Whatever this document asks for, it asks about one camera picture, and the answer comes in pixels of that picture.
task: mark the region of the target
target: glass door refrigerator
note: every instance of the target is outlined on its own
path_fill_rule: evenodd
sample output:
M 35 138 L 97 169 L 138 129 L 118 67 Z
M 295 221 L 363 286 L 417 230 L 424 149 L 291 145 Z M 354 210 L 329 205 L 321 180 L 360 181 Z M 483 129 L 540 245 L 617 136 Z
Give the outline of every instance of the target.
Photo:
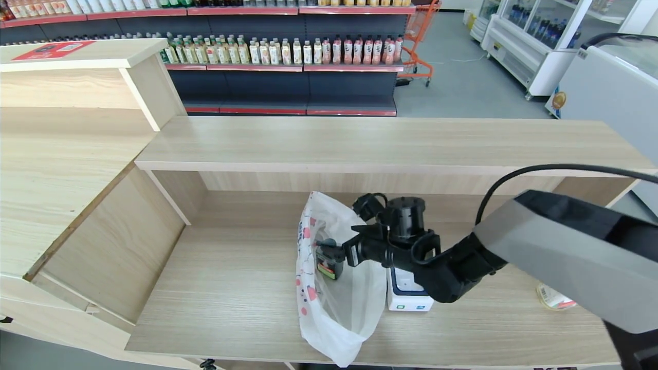
M 657 9 L 656 0 L 502 0 L 481 46 L 526 87 L 530 100 L 553 93 L 584 40 L 638 34 Z
M 487 25 L 492 15 L 498 11 L 501 0 L 484 0 L 480 8 L 480 14 L 475 18 L 473 27 L 470 29 L 470 36 L 478 42 L 482 42 L 484 32 L 487 30 Z

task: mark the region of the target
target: refrigerator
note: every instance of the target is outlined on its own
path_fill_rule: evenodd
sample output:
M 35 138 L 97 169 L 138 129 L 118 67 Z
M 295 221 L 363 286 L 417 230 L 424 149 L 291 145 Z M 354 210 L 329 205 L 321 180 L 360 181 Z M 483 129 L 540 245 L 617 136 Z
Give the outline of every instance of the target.
M 658 167 L 658 37 L 603 34 L 584 43 L 546 103 L 558 119 L 601 120 Z M 633 192 L 658 215 L 658 185 Z
M 502 0 L 480 45 L 530 100 L 553 93 L 584 40 L 639 34 L 656 10 L 657 0 Z

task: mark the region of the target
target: white plastic bag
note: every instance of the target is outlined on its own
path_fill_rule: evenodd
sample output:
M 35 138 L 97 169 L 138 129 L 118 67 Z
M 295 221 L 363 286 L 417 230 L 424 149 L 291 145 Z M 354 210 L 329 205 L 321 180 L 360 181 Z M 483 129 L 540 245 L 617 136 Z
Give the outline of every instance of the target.
M 357 357 L 373 334 L 386 302 L 386 269 L 374 261 L 345 266 L 338 280 L 316 274 L 315 241 L 333 238 L 338 245 L 365 225 L 349 207 L 312 192 L 301 214 L 297 235 L 297 308 L 302 337 L 340 367 Z

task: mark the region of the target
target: red sticker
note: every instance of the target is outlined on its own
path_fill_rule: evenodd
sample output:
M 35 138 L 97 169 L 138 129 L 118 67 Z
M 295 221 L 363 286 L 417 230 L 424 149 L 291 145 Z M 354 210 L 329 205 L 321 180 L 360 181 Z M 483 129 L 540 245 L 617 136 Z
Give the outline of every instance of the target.
M 52 42 L 21 54 L 12 61 L 31 61 L 34 59 L 57 59 L 65 57 L 81 48 L 95 43 L 95 40 Z

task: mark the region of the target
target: orange shopping cart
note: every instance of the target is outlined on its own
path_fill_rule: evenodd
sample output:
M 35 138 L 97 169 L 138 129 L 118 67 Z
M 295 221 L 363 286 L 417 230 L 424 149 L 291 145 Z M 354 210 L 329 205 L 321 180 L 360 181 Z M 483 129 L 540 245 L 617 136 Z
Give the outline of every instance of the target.
M 410 15 L 409 19 L 407 19 L 405 40 L 413 42 L 413 46 L 411 49 L 405 46 L 402 47 L 402 50 L 409 55 L 409 58 L 403 61 L 405 70 L 397 75 L 398 78 L 427 78 L 425 86 L 430 85 L 434 68 L 432 68 L 432 65 L 418 57 L 416 49 L 418 49 L 418 46 L 425 38 L 425 32 L 427 32 L 427 29 L 432 23 L 434 13 L 438 12 L 440 7 L 440 0 L 432 0 L 432 2 L 427 5 L 417 5 L 416 12 Z M 426 67 L 429 71 L 427 73 L 418 73 L 418 65 Z

